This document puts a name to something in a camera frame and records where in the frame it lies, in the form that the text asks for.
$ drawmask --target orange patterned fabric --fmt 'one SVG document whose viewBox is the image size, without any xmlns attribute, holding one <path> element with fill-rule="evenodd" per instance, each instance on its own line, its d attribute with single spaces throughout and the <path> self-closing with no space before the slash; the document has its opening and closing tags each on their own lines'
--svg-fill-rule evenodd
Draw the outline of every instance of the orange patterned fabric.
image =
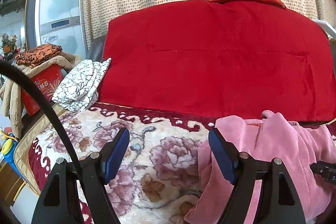
<svg viewBox="0 0 336 224">
<path fill-rule="evenodd" d="M 61 46 L 54 44 L 44 44 L 16 55 L 15 59 L 18 65 L 27 64 L 29 67 L 34 68 L 44 61 L 47 61 L 50 58 L 58 55 L 61 51 Z"/>
</svg>

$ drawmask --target pink cloth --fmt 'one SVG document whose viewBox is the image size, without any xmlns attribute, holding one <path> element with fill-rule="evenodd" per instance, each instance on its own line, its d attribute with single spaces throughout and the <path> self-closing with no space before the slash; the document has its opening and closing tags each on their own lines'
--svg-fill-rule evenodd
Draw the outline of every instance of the pink cloth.
<svg viewBox="0 0 336 224">
<path fill-rule="evenodd" d="M 238 151 L 246 151 L 256 160 L 282 159 L 299 194 L 306 220 L 311 220 L 326 209 L 335 190 L 335 186 L 314 176 L 310 170 L 310 164 L 319 160 L 336 162 L 332 137 L 326 126 L 303 128 L 269 110 L 264 111 L 262 117 L 266 119 L 243 120 L 229 116 L 218 119 L 215 126 Z M 204 192 L 184 219 L 190 224 L 215 224 L 233 186 L 224 179 L 208 140 L 198 148 L 198 171 Z M 260 188 L 261 181 L 256 181 L 244 224 L 253 223 Z"/>
</svg>

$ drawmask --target red box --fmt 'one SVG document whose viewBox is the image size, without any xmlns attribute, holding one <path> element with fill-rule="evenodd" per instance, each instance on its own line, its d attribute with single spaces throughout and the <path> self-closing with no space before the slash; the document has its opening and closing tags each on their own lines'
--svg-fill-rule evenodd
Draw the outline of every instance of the red box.
<svg viewBox="0 0 336 224">
<path fill-rule="evenodd" d="M 51 98 L 56 88 L 63 80 L 61 67 L 53 64 L 50 67 L 46 68 L 44 71 L 31 78 L 31 80 L 42 92 L 44 97 L 48 101 L 51 101 Z M 40 109 L 35 100 L 23 89 L 21 89 L 21 99 L 30 116 L 34 115 Z"/>
</svg>

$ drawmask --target black cable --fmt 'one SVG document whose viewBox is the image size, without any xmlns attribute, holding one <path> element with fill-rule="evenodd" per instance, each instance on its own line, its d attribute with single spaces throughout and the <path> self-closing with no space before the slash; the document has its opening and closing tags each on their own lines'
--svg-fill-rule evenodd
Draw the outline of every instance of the black cable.
<svg viewBox="0 0 336 224">
<path fill-rule="evenodd" d="M 13 80 L 19 86 L 21 86 L 40 106 L 40 108 L 44 111 L 45 115 L 48 117 L 51 124 L 54 126 L 56 132 L 58 133 L 60 139 L 62 140 L 66 150 L 68 151 L 70 158 L 73 162 L 73 166 L 77 172 L 78 180 L 84 190 L 83 185 L 83 176 L 82 176 L 82 169 L 79 164 L 78 157 L 74 150 L 74 147 L 71 144 L 71 141 L 64 130 L 64 127 L 58 116 L 56 115 L 53 108 L 50 106 L 47 99 L 43 96 L 41 91 L 37 88 L 37 86 L 18 68 L 8 64 L 5 61 L 0 61 L 0 74 L 7 76 L 9 79 Z"/>
</svg>

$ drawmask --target black leather armrest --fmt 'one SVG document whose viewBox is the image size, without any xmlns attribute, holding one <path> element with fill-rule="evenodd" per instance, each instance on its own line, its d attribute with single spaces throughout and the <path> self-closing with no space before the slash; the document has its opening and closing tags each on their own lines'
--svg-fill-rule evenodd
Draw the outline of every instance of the black leather armrest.
<svg viewBox="0 0 336 224">
<path fill-rule="evenodd" d="M 102 61 L 105 38 L 106 36 L 103 35 L 101 37 L 94 39 L 91 42 L 91 47 L 88 51 L 87 59 L 91 59 L 92 61 L 98 61 L 98 62 Z"/>
</svg>

